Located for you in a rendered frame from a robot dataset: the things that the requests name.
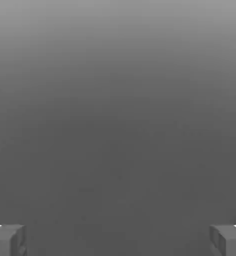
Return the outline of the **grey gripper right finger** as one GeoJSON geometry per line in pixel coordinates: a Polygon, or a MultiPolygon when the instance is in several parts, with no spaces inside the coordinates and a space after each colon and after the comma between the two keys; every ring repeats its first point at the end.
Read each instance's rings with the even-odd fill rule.
{"type": "Polygon", "coordinates": [[[236,224],[210,225],[212,256],[236,256],[236,224]]]}

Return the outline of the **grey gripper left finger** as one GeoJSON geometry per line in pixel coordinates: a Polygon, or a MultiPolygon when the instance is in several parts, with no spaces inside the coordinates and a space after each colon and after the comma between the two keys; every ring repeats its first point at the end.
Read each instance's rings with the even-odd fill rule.
{"type": "Polygon", "coordinates": [[[0,256],[27,256],[26,226],[0,224],[0,256]]]}

